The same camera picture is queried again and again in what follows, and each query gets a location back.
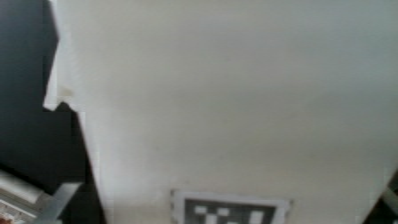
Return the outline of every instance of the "white surface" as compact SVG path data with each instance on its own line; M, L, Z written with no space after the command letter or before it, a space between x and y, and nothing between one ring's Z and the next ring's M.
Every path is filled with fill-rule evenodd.
M55 3L44 105L80 112L110 223L168 224L172 189L360 223L398 165L398 2Z

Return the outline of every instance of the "metal object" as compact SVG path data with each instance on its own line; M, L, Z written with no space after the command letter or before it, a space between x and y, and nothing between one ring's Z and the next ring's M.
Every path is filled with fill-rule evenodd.
M64 183L62 184L57 192L55 192L55 195L53 195L53 200L51 200L48 206L44 207L42 212L41 212L32 224L60 224L62 223L57 220L58 215L64 211L65 205L71 201L71 198L78 191L80 186L81 186L81 183Z

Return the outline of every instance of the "qr-like code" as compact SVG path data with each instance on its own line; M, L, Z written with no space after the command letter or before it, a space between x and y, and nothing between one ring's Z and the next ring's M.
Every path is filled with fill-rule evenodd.
M211 192L174 191L177 224L284 224L291 201Z
M215 201L184 201L184 224L268 224L275 207L222 203Z

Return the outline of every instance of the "black surface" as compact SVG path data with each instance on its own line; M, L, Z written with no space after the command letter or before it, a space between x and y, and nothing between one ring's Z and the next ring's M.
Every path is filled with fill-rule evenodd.
M49 194L81 181L64 223L105 223L76 115L42 108L57 35L49 5L0 0L0 169Z

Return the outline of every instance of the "dark background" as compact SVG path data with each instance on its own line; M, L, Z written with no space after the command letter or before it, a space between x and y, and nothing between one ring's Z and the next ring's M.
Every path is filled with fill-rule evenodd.
M85 183L64 223L105 223L76 114L42 108L57 33L44 0L0 0L0 169L53 194Z

